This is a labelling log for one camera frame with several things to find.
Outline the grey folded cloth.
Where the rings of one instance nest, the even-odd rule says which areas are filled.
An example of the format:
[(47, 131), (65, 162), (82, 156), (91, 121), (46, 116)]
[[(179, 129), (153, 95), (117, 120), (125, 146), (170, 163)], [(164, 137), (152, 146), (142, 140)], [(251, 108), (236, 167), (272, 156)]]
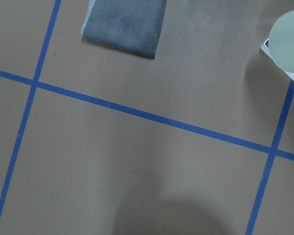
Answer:
[(91, 0), (80, 34), (84, 39), (154, 58), (165, 0)]

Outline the green cup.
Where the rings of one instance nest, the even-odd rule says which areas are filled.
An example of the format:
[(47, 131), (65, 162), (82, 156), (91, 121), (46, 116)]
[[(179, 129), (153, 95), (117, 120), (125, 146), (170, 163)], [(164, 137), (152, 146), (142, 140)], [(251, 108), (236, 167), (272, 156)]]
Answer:
[(274, 23), (269, 34), (269, 52), (279, 68), (294, 73), (294, 10)]

